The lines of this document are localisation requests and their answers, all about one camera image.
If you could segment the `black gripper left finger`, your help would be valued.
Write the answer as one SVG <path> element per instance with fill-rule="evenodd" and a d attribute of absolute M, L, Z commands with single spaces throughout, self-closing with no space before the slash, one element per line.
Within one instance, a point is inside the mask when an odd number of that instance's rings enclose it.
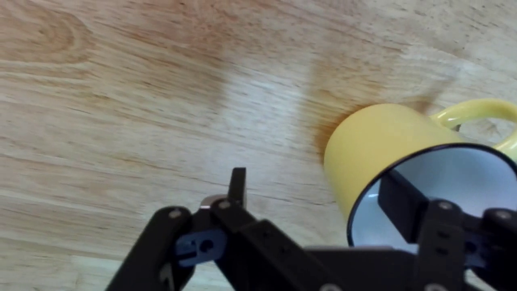
<path fill-rule="evenodd" d="M 107 291 L 183 291 L 207 262 L 237 291 L 345 291 L 312 252 L 246 210 L 245 168 L 233 170 L 227 194 L 207 198 L 196 214 L 180 206 L 157 210 Z"/>

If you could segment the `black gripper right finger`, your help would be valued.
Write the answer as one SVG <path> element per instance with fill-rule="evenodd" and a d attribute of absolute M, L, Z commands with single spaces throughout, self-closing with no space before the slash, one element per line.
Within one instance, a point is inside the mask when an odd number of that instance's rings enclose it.
<path fill-rule="evenodd" d="M 413 288 L 476 291 L 471 270 L 498 291 L 517 291 L 517 214 L 466 214 L 447 199 L 429 199 L 397 170 L 380 180 L 379 206 L 403 240 L 418 246 Z"/>

